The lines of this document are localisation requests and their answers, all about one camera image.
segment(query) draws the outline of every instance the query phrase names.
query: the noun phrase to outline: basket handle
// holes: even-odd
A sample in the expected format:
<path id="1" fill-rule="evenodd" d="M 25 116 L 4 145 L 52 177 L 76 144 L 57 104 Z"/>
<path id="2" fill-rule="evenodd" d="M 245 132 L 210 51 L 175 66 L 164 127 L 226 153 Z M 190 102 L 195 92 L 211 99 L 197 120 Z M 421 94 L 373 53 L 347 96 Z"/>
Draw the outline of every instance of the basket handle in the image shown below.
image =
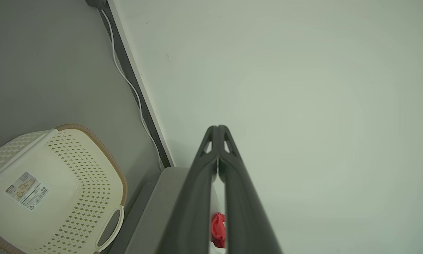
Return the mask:
<path id="1" fill-rule="evenodd" d="M 118 224 L 116 225 L 116 228 L 114 229 L 114 231 L 111 234 L 111 236 L 108 238 L 108 240 L 106 240 L 102 244 L 102 246 L 98 246 L 97 245 L 99 243 L 99 241 L 100 241 L 100 238 L 97 240 L 97 242 L 95 243 L 95 248 L 96 248 L 96 250 L 98 252 L 100 252 L 100 251 L 104 250 L 106 247 L 108 247 L 108 245 L 111 244 L 111 242 L 116 238 L 116 236 L 118 236 L 119 230 L 121 230 L 122 224 L 124 222 L 124 206 L 119 206 L 119 208 L 116 208 L 116 209 L 113 210 L 113 212 L 111 213 L 111 216 L 108 219 L 108 223 L 109 223 L 109 221 L 111 220 L 111 218 L 113 217 L 114 213 L 117 210 L 120 211 Z"/>

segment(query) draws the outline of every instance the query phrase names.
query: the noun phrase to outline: red cloth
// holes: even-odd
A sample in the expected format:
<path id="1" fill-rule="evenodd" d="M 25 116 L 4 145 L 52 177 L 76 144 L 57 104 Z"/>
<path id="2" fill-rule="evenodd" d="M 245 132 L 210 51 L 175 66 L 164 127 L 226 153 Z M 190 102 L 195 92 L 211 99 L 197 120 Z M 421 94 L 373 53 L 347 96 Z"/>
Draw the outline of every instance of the red cloth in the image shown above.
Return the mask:
<path id="1" fill-rule="evenodd" d="M 219 212 L 215 213 L 213 219 L 211 220 L 211 234 L 212 241 L 218 248 L 226 247 L 226 226 L 224 222 L 226 221 L 226 216 L 220 214 Z"/>

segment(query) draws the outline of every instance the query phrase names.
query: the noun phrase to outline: barcode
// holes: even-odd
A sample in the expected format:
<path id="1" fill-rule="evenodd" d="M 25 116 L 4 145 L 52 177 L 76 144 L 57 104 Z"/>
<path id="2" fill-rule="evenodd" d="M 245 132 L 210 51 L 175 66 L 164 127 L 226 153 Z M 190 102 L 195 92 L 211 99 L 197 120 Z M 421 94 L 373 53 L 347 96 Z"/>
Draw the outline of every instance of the barcode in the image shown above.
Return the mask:
<path id="1" fill-rule="evenodd" d="M 36 200 L 34 201 L 34 203 L 37 205 L 42 201 L 42 198 L 47 194 L 48 189 L 44 189 L 39 196 L 36 198 Z"/>

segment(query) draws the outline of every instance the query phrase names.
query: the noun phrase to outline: perforated basket side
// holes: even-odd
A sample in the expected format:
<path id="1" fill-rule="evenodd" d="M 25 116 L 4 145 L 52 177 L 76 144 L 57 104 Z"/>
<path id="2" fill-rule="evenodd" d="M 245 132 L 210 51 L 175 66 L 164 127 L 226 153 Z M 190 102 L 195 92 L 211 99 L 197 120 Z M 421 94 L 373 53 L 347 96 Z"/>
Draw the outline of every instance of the perforated basket side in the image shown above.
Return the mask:
<path id="1" fill-rule="evenodd" d="M 14 157 L 31 142 L 36 140 L 41 135 L 45 135 L 47 132 L 49 131 L 27 133 L 14 138 L 13 140 L 0 147 L 0 169 L 2 169 L 6 163 L 15 159 Z"/>

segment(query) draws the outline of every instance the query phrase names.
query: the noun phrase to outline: red object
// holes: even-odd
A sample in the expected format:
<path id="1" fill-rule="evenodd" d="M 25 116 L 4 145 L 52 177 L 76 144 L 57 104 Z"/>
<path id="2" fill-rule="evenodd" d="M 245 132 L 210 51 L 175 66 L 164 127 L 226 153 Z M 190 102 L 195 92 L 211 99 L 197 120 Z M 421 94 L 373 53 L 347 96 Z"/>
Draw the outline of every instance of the red object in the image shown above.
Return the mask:
<path id="1" fill-rule="evenodd" d="M 226 247 L 226 226 L 224 222 L 226 221 L 226 216 L 220 214 L 219 212 L 215 213 L 213 219 L 211 220 L 211 240 L 218 248 Z"/>

